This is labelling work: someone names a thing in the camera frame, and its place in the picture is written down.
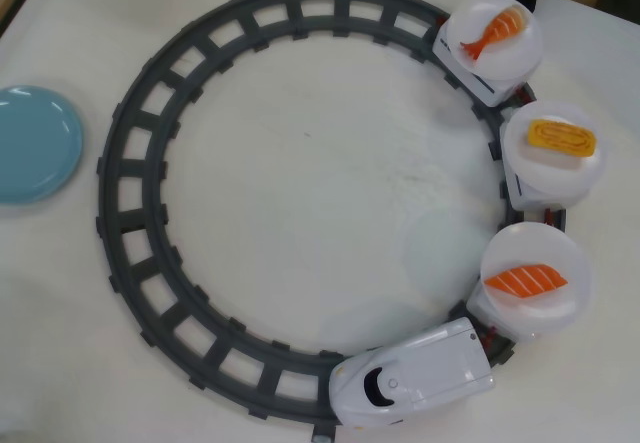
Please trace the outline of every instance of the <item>orange salmon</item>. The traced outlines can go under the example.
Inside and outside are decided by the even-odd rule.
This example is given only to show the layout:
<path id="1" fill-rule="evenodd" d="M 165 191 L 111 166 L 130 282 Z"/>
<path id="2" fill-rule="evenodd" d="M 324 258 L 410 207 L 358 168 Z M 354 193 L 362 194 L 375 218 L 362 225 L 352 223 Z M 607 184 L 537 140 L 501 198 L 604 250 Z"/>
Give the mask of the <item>orange salmon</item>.
<path id="1" fill-rule="evenodd" d="M 519 35 L 527 27 L 527 14 L 521 6 L 513 5 L 496 16 L 484 30 L 482 38 L 473 43 L 460 43 L 462 49 L 475 60 L 485 46 Z"/>
<path id="2" fill-rule="evenodd" d="M 567 284 L 567 280 L 547 265 L 529 265 L 511 268 L 488 278 L 484 284 L 518 298 L 553 291 Z"/>

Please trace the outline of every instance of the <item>circular train track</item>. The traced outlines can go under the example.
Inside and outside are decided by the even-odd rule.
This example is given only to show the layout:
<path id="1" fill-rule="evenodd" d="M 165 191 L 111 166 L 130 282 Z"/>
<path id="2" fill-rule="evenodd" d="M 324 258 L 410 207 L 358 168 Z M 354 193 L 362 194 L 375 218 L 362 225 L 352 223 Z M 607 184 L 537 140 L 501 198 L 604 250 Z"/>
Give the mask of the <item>circular train track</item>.
<path id="1" fill-rule="evenodd" d="M 330 352 L 317 354 L 292 350 L 279 341 L 268 341 L 246 331 L 245 325 L 234 318 L 226 318 L 210 303 L 207 294 L 189 281 L 181 269 L 178 249 L 167 235 L 168 209 L 162 203 L 160 185 L 167 174 L 164 153 L 169 142 L 178 136 L 182 111 L 195 104 L 202 95 L 202 87 L 215 73 L 224 73 L 233 66 L 233 60 L 245 51 L 262 51 L 275 38 L 290 35 L 294 40 L 306 38 L 310 32 L 329 30 L 335 37 L 348 37 L 351 33 L 368 35 L 374 43 L 394 43 L 410 51 L 419 63 L 429 62 L 443 71 L 444 80 L 465 91 L 470 98 L 475 116 L 488 125 L 492 141 L 489 149 L 495 161 L 501 160 L 499 128 L 504 122 L 502 111 L 517 108 L 534 99 L 528 86 L 496 108 L 489 108 L 469 93 L 460 81 L 435 57 L 431 47 L 439 25 L 448 14 L 420 0 L 332 0 L 332 15 L 304 16 L 301 3 L 306 0 L 233 0 L 190 23 L 164 48 L 144 65 L 140 75 L 113 114 L 113 125 L 98 162 L 100 177 L 98 234 L 104 243 L 112 275 L 109 281 L 120 293 L 142 328 L 142 337 L 151 346 L 157 346 L 200 389 L 209 388 L 216 393 L 246 407 L 252 416 L 275 416 L 314 425 L 314 441 L 332 441 L 339 421 L 329 405 L 328 382 L 331 370 L 346 357 Z M 378 21 L 356 18 L 349 14 L 351 2 L 364 2 L 382 7 Z M 260 26 L 254 12 L 274 5 L 284 5 L 287 19 Z M 417 18 L 430 28 L 422 36 L 404 31 L 394 23 L 399 14 Z M 236 20 L 243 35 L 218 47 L 209 35 L 217 28 Z M 175 73 L 172 65 L 188 50 L 195 48 L 204 60 L 186 77 Z M 173 95 L 160 114 L 142 110 L 142 106 L 158 84 L 173 90 Z M 151 133 L 144 159 L 123 157 L 125 144 L 133 128 Z M 122 178 L 142 180 L 142 207 L 121 211 L 118 208 L 118 184 Z M 511 207 L 506 184 L 499 191 L 505 202 L 505 218 L 501 227 L 523 220 L 523 214 Z M 547 222 L 564 230 L 565 212 L 545 216 Z M 131 263 L 125 250 L 123 235 L 146 232 L 153 255 L 143 261 Z M 141 284 L 162 275 L 178 299 L 171 308 L 158 314 L 141 291 Z M 451 312 L 451 318 L 468 316 L 482 337 L 490 332 L 466 312 L 464 303 Z M 192 352 L 175 335 L 174 330 L 188 317 L 194 317 L 216 339 L 204 356 Z M 513 343 L 492 335 L 486 348 L 493 365 L 504 363 L 513 353 Z M 257 386 L 241 382 L 220 371 L 229 352 L 235 349 L 264 364 Z M 300 401 L 276 394 L 283 371 L 311 375 L 318 378 L 316 401 Z"/>

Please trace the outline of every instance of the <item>white table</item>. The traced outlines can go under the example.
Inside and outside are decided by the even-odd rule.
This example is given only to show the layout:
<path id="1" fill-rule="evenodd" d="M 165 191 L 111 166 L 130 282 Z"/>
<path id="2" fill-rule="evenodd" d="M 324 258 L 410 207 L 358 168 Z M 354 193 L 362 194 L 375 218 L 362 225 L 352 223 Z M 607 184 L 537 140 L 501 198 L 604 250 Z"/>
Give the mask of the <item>white table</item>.
<path id="1" fill-rule="evenodd" d="M 68 443 L 310 438 L 308 425 L 262 422 L 193 389 L 148 348 L 111 291 L 95 232 L 113 109 L 165 42 L 226 1 L 28 0 L 0 39 L 0 87 L 59 91 L 86 129 L 61 192 L 0 208 L 0 432 Z M 425 1 L 451 11 L 461 0 Z M 568 212 L 596 276 L 592 308 L 518 346 L 492 392 L 391 428 L 339 429 L 338 442 L 637 441 L 640 27 L 567 0 L 539 0 L 536 15 L 546 56 L 532 87 L 591 112 L 610 149 L 605 177 Z M 439 321 L 470 288 L 502 213 L 486 132 L 441 76 L 393 48 L 319 35 L 244 55 L 215 77 L 167 155 L 168 229 L 191 278 L 250 330 L 311 351 L 355 352 Z M 123 189 L 123 204 L 136 204 L 134 191 Z M 171 295 L 153 298 L 162 307 Z M 206 347 L 195 325 L 181 331 Z M 255 380 L 254 366 L 231 363 Z M 313 386 L 291 378 L 282 391 Z"/>

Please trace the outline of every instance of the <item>toy train track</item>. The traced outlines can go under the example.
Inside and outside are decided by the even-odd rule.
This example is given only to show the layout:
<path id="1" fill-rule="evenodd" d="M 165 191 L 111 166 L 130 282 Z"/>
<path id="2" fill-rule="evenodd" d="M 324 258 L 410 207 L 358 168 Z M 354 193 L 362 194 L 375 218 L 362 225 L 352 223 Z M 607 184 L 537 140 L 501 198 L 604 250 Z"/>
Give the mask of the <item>toy train track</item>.
<path id="1" fill-rule="evenodd" d="M 226 318 L 209 303 L 207 294 L 189 281 L 181 268 L 178 249 L 169 241 L 165 225 L 168 209 L 162 203 L 160 185 L 166 177 L 167 163 L 164 153 L 171 139 L 176 138 L 178 119 L 189 104 L 195 104 L 202 95 L 202 87 L 215 73 L 224 73 L 233 66 L 241 53 L 262 51 L 274 38 L 290 35 L 294 40 L 304 39 L 309 33 L 329 30 L 336 37 L 360 33 L 372 37 L 374 43 L 395 43 L 410 50 L 411 57 L 423 63 L 428 61 L 441 68 L 444 79 L 454 88 L 461 88 L 471 99 L 475 116 L 484 121 L 492 134 L 489 143 L 494 160 L 500 160 L 499 128 L 504 118 L 501 111 L 520 107 L 534 99 L 525 86 L 515 96 L 497 108 L 481 103 L 434 56 L 431 51 L 438 26 L 448 17 L 444 11 L 420 0 L 333 0 L 334 13 L 326 16 L 304 16 L 301 3 L 305 0 L 234 0 L 187 25 L 144 65 L 140 75 L 113 114 L 113 125 L 98 163 L 100 176 L 99 216 L 97 230 L 104 243 L 112 271 L 109 281 L 120 293 L 142 328 L 142 337 L 150 346 L 157 346 L 189 376 L 189 381 L 200 389 L 209 388 L 246 407 L 258 418 L 275 416 L 314 425 L 313 440 L 317 443 L 332 441 L 339 422 L 329 405 L 328 382 L 331 370 L 344 356 L 330 351 L 316 355 L 290 349 L 278 341 L 267 341 L 246 331 L 245 325 L 234 318 Z M 366 2 L 383 8 L 379 21 L 350 16 L 351 2 Z M 259 26 L 253 12 L 273 5 L 284 5 L 288 18 L 284 21 Z M 399 13 L 418 18 L 431 28 L 418 37 L 394 26 Z M 236 20 L 244 34 L 218 47 L 209 38 L 216 28 Z M 172 65 L 189 49 L 196 48 L 205 59 L 188 76 L 182 77 L 171 70 Z M 162 83 L 174 90 L 160 114 L 142 110 L 152 89 Z M 144 160 L 123 157 L 125 144 L 132 128 L 151 133 Z M 122 178 L 142 180 L 142 207 L 129 211 L 118 208 L 118 183 Z M 511 207 L 505 184 L 500 187 L 505 200 L 505 218 L 502 226 L 522 221 L 523 214 Z M 547 220 L 564 230 L 564 211 Z M 123 243 L 123 234 L 146 232 L 153 256 L 130 264 Z M 178 298 L 178 302 L 162 314 L 157 314 L 141 291 L 141 283 L 162 275 Z M 465 313 L 464 305 L 452 310 L 452 317 Z M 188 317 L 194 317 L 216 340 L 204 357 L 189 350 L 175 335 L 174 330 Z M 490 332 L 472 318 L 478 334 Z M 503 363 L 512 354 L 513 343 L 506 338 L 491 335 L 486 349 L 492 365 Z M 229 352 L 238 350 L 264 364 L 257 386 L 234 379 L 219 370 Z M 318 378 L 316 401 L 301 402 L 276 394 L 283 371 L 312 375 Z"/>

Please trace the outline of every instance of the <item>bullet train toy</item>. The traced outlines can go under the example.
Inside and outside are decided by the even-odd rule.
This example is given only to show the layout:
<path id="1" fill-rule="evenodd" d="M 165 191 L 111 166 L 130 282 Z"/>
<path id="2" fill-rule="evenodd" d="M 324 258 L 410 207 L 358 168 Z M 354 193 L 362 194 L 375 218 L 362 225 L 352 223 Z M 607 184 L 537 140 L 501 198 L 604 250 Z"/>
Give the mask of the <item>bullet train toy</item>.
<path id="1" fill-rule="evenodd" d="M 467 318 L 370 350 L 331 373 L 329 397 L 351 428 L 390 425 L 493 388 L 491 367 Z"/>

